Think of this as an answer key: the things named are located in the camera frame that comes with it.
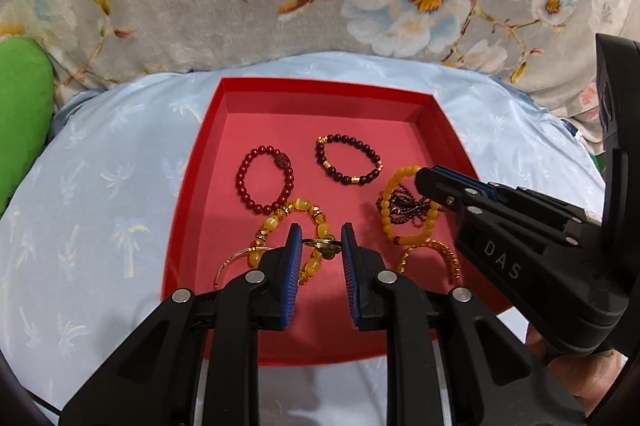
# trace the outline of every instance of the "yellow beaded bracelet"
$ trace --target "yellow beaded bracelet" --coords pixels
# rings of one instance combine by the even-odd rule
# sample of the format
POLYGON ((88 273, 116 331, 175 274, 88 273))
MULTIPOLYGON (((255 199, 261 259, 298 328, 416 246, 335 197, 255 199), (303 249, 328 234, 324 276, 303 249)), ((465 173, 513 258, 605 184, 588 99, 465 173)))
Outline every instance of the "yellow beaded bracelet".
MULTIPOLYGON (((313 205, 306 199, 296 199, 293 202, 286 202, 281 208, 271 213, 269 218, 264 221, 262 227, 256 233, 255 239, 251 243, 252 250, 248 255, 249 266, 251 268, 258 267, 262 254, 264 253, 264 251, 259 248, 265 245, 270 232, 277 228, 278 224, 287 218, 289 213, 293 210, 309 213, 309 216, 316 225, 316 235, 318 238, 335 240, 335 237, 332 234, 329 234, 329 224, 326 222, 326 216, 320 210, 319 206, 313 205)), ((298 279, 299 284, 304 285, 311 276, 318 272, 323 258, 331 260, 335 254, 335 250, 323 253, 319 247, 314 249, 309 260, 307 260, 305 266, 300 270, 300 277, 298 279)))
POLYGON ((417 236, 397 236, 393 229, 391 229, 391 211, 389 210, 389 200, 393 191, 398 187, 398 184, 404 177, 412 177, 418 171, 422 169, 421 166, 408 166, 406 168, 400 168, 391 180, 386 185, 386 188, 382 192, 382 200, 380 201, 380 217, 382 218, 382 231, 386 234, 386 237, 398 246, 414 246, 418 247, 425 243, 431 237, 433 233, 433 227, 436 224, 436 219, 440 214, 442 206, 437 202, 431 201, 427 218, 425 218, 422 231, 417 236))

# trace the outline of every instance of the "dark red beaded bracelet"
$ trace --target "dark red beaded bracelet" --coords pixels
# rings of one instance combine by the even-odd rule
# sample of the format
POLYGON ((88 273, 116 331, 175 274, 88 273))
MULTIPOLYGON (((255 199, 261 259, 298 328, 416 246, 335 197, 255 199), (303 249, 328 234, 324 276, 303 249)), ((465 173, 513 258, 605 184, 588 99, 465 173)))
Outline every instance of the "dark red beaded bracelet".
POLYGON ((316 142, 316 160, 318 164, 321 165, 326 171, 327 175, 331 177, 334 181, 339 182, 347 186, 348 184, 359 184, 360 186, 364 186, 364 184, 369 184, 373 182, 380 172, 382 171, 383 165, 380 159, 380 156, 376 154, 375 150, 372 150, 368 144, 364 144, 362 141, 357 140, 355 137, 349 137, 348 135, 325 135, 324 137, 318 137, 318 141, 316 142), (331 166, 331 163, 326 159, 324 155, 324 145, 329 142, 343 142, 348 144, 349 146, 353 146, 358 150, 362 150, 369 159, 376 165, 370 173, 366 175, 362 175, 360 177, 349 177, 347 175, 341 174, 337 169, 331 166))
POLYGON ((289 200, 289 196, 293 190, 293 179, 293 168, 291 167, 291 161, 287 154, 275 149, 273 146, 260 146, 259 148, 251 150, 238 168, 238 173, 236 174, 236 189, 238 190, 238 195, 240 195, 240 200, 248 210, 252 210, 256 215, 263 214, 268 216, 289 200), (251 162, 258 157, 258 155, 265 154, 273 156, 273 163, 278 169, 283 171, 284 187, 280 192, 278 200, 271 204, 261 206, 260 204, 256 204, 251 198, 251 195, 247 193, 246 187, 244 186, 244 175, 251 165, 251 162))

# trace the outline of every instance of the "red beaded bracelet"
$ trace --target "red beaded bracelet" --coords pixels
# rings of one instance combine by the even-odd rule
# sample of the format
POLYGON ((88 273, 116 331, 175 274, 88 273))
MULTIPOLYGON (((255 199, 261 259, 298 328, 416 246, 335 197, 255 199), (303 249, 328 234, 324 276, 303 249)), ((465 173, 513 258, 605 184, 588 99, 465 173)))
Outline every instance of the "red beaded bracelet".
POLYGON ((271 215, 272 212, 282 207, 289 200, 289 196, 293 190, 293 179, 293 168, 291 167, 291 161, 287 154, 275 149, 273 146, 260 146, 260 148, 251 150, 251 153, 248 153, 242 161, 242 165, 238 169, 238 174, 236 174, 236 189, 238 190, 238 195, 240 195, 240 200, 242 200, 242 203, 248 210, 253 210, 256 215, 260 215, 260 213, 263 215, 271 215), (244 175, 251 165, 251 162, 258 157, 258 155, 265 154, 273 156, 273 163, 284 173, 285 184, 278 200, 270 205, 261 206, 260 204, 256 204, 251 198, 251 195, 247 193, 246 187, 244 186, 244 175))

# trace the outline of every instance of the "metal screw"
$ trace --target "metal screw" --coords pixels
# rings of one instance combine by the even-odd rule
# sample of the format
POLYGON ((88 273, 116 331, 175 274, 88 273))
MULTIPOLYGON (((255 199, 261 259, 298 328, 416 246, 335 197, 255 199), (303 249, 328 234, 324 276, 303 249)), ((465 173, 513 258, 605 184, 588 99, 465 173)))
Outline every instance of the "metal screw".
POLYGON ((260 283, 262 280, 264 280, 264 273, 258 270, 249 271, 244 275, 244 279, 249 283, 260 283))
POLYGON ((176 303, 187 303, 191 299, 191 292, 188 289, 177 289, 171 294, 171 299, 176 303))
POLYGON ((471 291, 466 287, 456 287, 451 292, 454 300, 460 301, 462 303, 468 302, 471 300, 471 291))
POLYGON ((382 283, 396 283, 398 281, 398 275, 393 271, 381 271, 378 273, 378 279, 382 283))

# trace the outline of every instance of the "beaded bracelet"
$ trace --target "beaded bracelet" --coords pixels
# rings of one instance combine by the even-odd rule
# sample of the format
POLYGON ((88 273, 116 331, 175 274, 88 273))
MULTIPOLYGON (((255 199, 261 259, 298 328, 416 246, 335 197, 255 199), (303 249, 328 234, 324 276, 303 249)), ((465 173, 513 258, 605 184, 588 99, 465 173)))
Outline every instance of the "beaded bracelet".
MULTIPOLYGON (((314 206, 306 199, 296 199, 293 202, 286 202, 264 221, 262 227, 256 233, 255 239, 251 243, 251 248, 254 250, 251 250, 248 255, 249 266, 251 268, 258 267, 262 254, 264 253, 260 248, 266 243, 269 233, 277 228, 278 224, 287 218, 293 210, 309 213, 309 216, 316 224, 316 235, 319 239, 328 242, 335 240, 335 237, 329 234, 329 224, 326 222, 326 216, 320 210, 320 207, 314 206)), ((332 260, 337 252, 339 252, 339 250, 336 250, 335 247, 328 247, 327 250, 323 250, 321 247, 314 248, 311 257, 300 270, 299 284, 304 285, 311 276, 318 272, 322 264, 322 259, 332 260)))
POLYGON ((427 212, 427 216, 422 223, 422 231, 417 236, 397 236, 393 229, 391 229, 391 210, 389 209, 389 200, 394 190, 400 184, 400 181, 404 177, 412 177, 418 171, 422 169, 421 166, 408 166, 406 168, 400 168, 391 180, 386 185, 385 190, 382 192, 382 200, 380 200, 380 217, 382 218, 382 231, 386 234, 386 237, 398 246, 414 246, 419 247, 425 243, 425 241, 431 237, 433 233, 433 227, 436 224, 436 219, 442 210, 442 206, 437 202, 430 202, 430 209, 427 212))
POLYGON ((326 171, 327 175, 331 177, 334 181, 344 184, 348 186, 349 184, 358 184, 359 186, 364 186, 364 184, 369 184, 373 182, 380 172, 382 171, 383 165, 380 159, 380 155, 376 154, 375 150, 372 150, 368 144, 364 144, 362 141, 357 140, 355 137, 349 137, 348 135, 325 135, 318 137, 318 141, 316 142, 316 160, 318 164, 321 165, 326 171), (370 173, 366 175, 362 175, 360 177, 349 177, 347 175, 343 175, 340 173, 335 167, 331 165, 331 163, 326 159, 324 155, 324 145, 329 142, 343 142, 358 150, 362 150, 367 157, 371 159, 373 164, 376 165, 370 173))
POLYGON ((439 240, 431 240, 427 239, 421 246, 411 246, 402 254, 402 258, 398 262, 398 268, 396 268, 396 272, 398 274, 404 273, 406 268, 406 261, 409 259, 409 255, 414 249, 418 249, 419 247, 428 247, 429 249, 433 249, 444 260, 447 269, 449 269, 449 283, 453 284, 457 280, 460 279, 460 262, 458 261, 458 257, 456 254, 449 249, 447 244, 444 242, 440 242, 439 240))
POLYGON ((275 149, 273 146, 260 146, 259 148, 251 150, 251 152, 244 157, 244 160, 238 169, 238 173, 236 174, 236 189, 238 190, 240 200, 248 210, 253 210, 256 215, 260 215, 260 213, 263 215, 271 215, 271 212, 278 209, 285 204, 287 200, 289 200, 289 196, 293 189, 293 179, 293 168, 291 167, 291 161, 287 154, 275 149), (258 157, 258 155, 265 154, 272 155, 273 163, 278 169, 283 171, 284 187, 280 192, 278 200, 272 202, 270 205, 267 204, 265 206, 261 206, 260 204, 256 204, 251 198, 251 195, 247 192, 246 187, 244 186, 244 174, 247 172, 251 162, 258 157))

